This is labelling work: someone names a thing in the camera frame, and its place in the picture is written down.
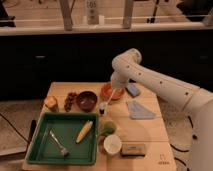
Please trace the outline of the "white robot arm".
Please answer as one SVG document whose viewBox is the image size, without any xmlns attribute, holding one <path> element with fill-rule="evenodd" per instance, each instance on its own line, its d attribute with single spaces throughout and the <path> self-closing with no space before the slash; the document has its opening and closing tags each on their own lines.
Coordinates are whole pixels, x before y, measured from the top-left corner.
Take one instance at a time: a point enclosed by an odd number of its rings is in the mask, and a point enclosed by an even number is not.
<svg viewBox="0 0 213 171">
<path fill-rule="evenodd" d="M 194 118 L 187 171 L 213 171 L 213 92 L 140 65 L 141 53 L 131 48 L 112 60 L 113 88 L 136 81 Z"/>
</svg>

